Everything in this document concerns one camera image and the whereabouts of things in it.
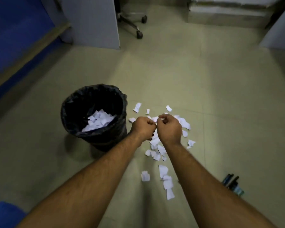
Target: tiled floor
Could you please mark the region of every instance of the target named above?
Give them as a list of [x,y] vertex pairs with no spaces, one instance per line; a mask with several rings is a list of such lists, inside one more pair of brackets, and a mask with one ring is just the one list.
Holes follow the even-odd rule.
[[[133,8],[141,7],[142,40],[121,26],[120,51],[64,46],[0,100],[0,200],[29,211],[94,160],[63,129],[60,106],[74,90],[106,83],[128,95],[129,118],[169,104],[191,124],[191,153],[219,180],[239,175],[243,198],[285,228],[285,51],[258,48],[259,30],[187,24],[180,8]],[[135,153],[100,227],[197,227],[170,161],[176,197],[166,200],[163,162],[146,157],[148,147]]]

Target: black garbage bag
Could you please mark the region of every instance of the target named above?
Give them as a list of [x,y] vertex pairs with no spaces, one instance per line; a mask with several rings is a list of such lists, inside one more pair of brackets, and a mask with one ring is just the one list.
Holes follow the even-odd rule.
[[[61,121],[68,133],[107,152],[127,136],[127,104],[127,96],[116,86],[85,86],[64,100],[61,106]],[[103,128],[82,132],[88,124],[87,117],[101,109],[116,117]]]

